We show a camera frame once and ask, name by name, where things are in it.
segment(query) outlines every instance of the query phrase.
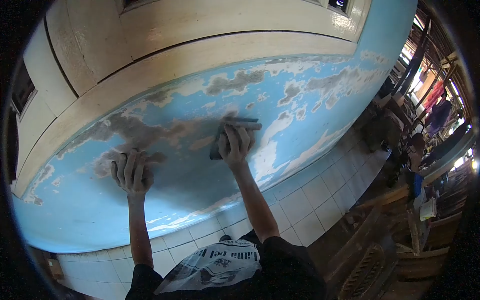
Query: purple clothing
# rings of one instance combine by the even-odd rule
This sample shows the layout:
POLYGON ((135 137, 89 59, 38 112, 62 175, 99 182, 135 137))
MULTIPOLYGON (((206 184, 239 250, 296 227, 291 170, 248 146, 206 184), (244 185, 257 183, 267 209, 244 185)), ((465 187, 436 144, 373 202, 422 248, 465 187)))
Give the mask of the purple clothing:
POLYGON ((442 101, 432 107, 432 113, 428 116, 427 123, 430 123, 428 133, 430 135, 436 134, 446 123, 450 116, 452 103, 450 101, 442 101))

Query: white tile floor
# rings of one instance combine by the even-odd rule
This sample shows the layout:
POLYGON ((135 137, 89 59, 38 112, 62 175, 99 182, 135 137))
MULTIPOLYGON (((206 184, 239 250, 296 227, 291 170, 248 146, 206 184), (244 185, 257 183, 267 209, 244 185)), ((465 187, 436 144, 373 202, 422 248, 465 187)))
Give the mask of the white tile floor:
MULTIPOLYGON (((334 149, 291 178, 264 192, 280 235, 295 245, 308 246, 329 230, 365 192, 389 153, 368 149, 349 130, 334 149)), ((252 229, 243 203, 207 219, 152 239, 154 269, 165 276, 198 248, 224 234, 237 239, 252 229)), ((124 299, 130 289, 133 259, 130 246, 81 254, 59 254, 62 283, 97 298, 124 299)))

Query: white bucket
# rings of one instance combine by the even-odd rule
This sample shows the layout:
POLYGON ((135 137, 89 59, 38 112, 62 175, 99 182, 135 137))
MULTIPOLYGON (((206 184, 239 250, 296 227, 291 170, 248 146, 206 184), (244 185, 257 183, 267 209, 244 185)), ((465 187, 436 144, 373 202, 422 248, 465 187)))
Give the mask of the white bucket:
POLYGON ((420 206, 420 221, 425 221, 434 216, 437 216, 437 200, 430 198, 429 201, 420 206))

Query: red cloth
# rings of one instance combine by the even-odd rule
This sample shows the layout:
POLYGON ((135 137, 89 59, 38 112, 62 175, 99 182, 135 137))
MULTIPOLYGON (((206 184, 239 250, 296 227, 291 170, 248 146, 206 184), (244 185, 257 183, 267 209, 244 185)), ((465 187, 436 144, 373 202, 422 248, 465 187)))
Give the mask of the red cloth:
POLYGON ((443 80, 439 80, 437 84, 433 87, 432 92, 427 96, 425 102, 423 103, 423 107, 430 111, 430 109, 437 103, 438 97, 440 97, 444 93, 444 82, 443 80))

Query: black sleeve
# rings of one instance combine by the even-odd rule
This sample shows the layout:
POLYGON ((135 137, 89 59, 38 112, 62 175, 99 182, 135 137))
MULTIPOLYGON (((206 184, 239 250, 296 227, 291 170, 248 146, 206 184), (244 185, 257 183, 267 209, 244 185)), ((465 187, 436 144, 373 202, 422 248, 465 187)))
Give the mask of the black sleeve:
POLYGON ((153 292, 162 281, 162 276, 151 267, 145 264, 137 264, 133 269, 132 286, 125 300, 152 299, 153 292))
POLYGON ((264 241, 263 249, 260 264, 272 299, 325 299, 325 281, 307 248, 270 237, 264 241))

